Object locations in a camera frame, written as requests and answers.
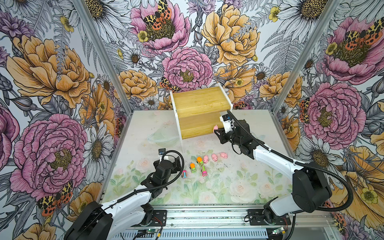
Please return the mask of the pink green toy truck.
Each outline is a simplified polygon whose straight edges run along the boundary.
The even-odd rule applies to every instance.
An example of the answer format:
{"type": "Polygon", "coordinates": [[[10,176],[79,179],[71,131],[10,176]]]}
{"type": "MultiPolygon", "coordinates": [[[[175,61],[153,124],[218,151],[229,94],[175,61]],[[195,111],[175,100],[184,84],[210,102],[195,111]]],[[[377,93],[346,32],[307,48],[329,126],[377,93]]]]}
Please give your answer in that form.
{"type": "Polygon", "coordinates": [[[208,176],[207,169],[206,169],[205,166],[201,166],[201,171],[202,171],[202,176],[203,177],[207,177],[208,176]]]}

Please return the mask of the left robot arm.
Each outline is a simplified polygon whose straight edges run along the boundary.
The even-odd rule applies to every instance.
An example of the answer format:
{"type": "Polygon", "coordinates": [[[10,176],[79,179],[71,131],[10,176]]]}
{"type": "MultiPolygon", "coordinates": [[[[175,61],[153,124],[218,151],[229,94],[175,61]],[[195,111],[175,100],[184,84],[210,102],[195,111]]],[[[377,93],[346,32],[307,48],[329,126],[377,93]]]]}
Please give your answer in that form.
{"type": "Polygon", "coordinates": [[[109,240],[126,228],[148,225],[153,216],[150,202],[164,188],[174,183],[185,168],[183,156],[174,150],[166,151],[155,162],[155,172],[127,195],[107,203],[93,201],[86,205],[67,230],[65,240],[109,240]]]}

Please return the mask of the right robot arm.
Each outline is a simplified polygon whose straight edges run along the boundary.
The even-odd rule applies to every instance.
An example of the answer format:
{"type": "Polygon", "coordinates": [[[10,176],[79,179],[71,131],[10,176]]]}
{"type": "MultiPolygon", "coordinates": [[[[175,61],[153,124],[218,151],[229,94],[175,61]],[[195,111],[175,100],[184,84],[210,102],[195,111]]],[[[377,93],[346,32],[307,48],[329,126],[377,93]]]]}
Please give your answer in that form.
{"type": "Polygon", "coordinates": [[[331,197],[325,173],[318,165],[290,159],[268,147],[249,132],[246,121],[228,120],[222,128],[214,126],[213,132],[221,144],[239,147],[240,154],[268,165],[292,181],[291,193],[266,203],[258,220],[272,225],[288,213],[312,213],[331,197]]]}

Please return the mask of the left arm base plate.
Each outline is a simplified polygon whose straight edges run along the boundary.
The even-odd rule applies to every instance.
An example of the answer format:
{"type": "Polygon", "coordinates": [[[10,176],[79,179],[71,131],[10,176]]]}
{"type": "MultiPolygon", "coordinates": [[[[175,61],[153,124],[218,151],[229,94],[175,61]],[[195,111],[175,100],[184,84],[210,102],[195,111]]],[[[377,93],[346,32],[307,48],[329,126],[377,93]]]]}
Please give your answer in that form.
{"type": "Polygon", "coordinates": [[[133,225],[133,227],[165,227],[167,214],[167,210],[154,210],[151,217],[145,216],[141,223],[133,225]]]}

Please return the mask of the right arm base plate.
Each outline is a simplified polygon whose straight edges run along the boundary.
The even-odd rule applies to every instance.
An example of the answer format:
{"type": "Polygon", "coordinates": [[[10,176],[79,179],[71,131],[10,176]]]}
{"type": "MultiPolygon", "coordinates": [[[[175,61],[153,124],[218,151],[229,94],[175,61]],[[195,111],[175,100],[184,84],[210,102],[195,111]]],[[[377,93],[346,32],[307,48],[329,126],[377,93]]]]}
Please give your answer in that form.
{"type": "Polygon", "coordinates": [[[291,225],[289,215],[277,216],[266,209],[248,209],[244,221],[251,226],[288,226],[291,225]]]}

